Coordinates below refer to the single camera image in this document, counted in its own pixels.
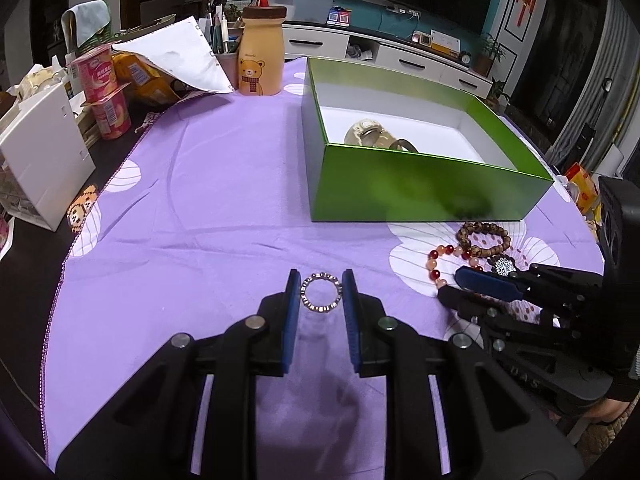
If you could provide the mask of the person's right hand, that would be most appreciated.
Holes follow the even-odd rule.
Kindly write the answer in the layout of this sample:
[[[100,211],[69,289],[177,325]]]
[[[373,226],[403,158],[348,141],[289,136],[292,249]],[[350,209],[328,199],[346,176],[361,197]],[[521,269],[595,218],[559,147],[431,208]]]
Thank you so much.
[[[599,403],[594,404],[588,412],[585,412],[584,418],[594,424],[596,422],[610,424],[611,422],[615,422],[631,404],[636,402],[637,398],[638,396],[634,396],[631,401],[602,399]]]

